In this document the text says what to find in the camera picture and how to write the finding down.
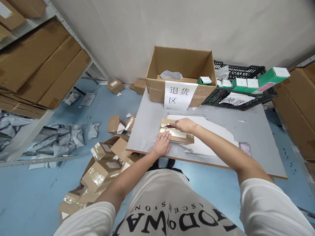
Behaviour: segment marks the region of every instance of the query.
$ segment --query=black plastic crate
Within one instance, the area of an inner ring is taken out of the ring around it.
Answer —
[[[216,69],[220,69],[221,67],[227,66],[227,64],[224,64],[221,61],[214,61],[214,65]],[[243,78],[243,79],[257,79],[259,76],[264,74],[266,72],[266,69],[264,66],[249,66],[249,67],[243,67],[243,66],[234,66],[234,65],[228,65],[229,66],[229,80],[232,82],[235,78]],[[239,93],[244,94],[248,96],[255,97],[255,99],[244,103],[239,106],[234,106],[229,103],[221,103],[223,99],[225,99],[231,92],[233,93]],[[229,108],[234,110],[241,110],[246,111],[258,104],[263,104],[268,102],[271,98],[274,98],[277,96],[277,93],[273,90],[273,88],[270,88],[263,92],[262,94],[249,94],[249,93],[243,93],[243,92],[235,92],[231,91],[231,89],[226,88],[219,88],[217,87],[210,95],[207,97],[207,99],[203,102],[203,105],[208,106],[215,106],[215,107],[222,107],[222,108]]]

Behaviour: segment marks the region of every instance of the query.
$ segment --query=person's hand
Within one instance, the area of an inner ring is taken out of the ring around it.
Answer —
[[[171,136],[172,135],[169,131],[166,131],[164,133],[159,133],[158,138],[151,152],[155,152],[158,155],[158,157],[166,154],[172,148],[172,146],[168,145],[170,142]]]
[[[177,120],[175,121],[175,123],[170,123],[170,125],[176,127],[176,129],[179,129],[181,132],[184,133],[192,133],[194,129],[196,129],[196,127],[198,126],[198,124],[188,118]]]

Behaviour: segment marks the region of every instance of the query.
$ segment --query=stack of cardboard boxes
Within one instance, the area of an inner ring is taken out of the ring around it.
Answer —
[[[80,185],[67,193],[59,205],[61,222],[97,200],[122,171],[140,159],[126,151],[129,136],[115,134],[105,142],[98,142],[91,149],[93,158],[86,167]]]
[[[278,96],[273,102],[304,159],[315,161],[315,63],[293,68],[290,74],[275,86]]]
[[[61,23],[49,20],[0,52],[0,109],[40,118],[40,110],[60,104],[89,61]]]

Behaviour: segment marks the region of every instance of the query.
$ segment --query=open cardboard box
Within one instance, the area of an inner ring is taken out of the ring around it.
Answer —
[[[212,51],[155,46],[145,76],[151,102],[164,103],[165,80],[159,75],[165,70],[183,75],[181,80],[169,81],[196,84],[201,76],[208,76],[212,80],[211,85],[198,85],[190,107],[199,107],[217,87]]]

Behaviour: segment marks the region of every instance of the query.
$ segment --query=white paper sign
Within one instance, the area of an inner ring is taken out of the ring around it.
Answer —
[[[187,110],[198,84],[165,81],[164,108]]]
[[[229,104],[232,104],[234,106],[239,106],[239,105],[247,103],[253,99],[254,99],[254,97],[251,97],[251,96],[247,96],[247,95],[243,95],[243,94],[239,94],[239,93],[230,93],[230,95],[228,95],[225,99],[223,99],[221,102],[219,102],[219,104],[229,103]]]
[[[86,93],[81,102],[81,106],[90,106],[95,98],[96,93]]]

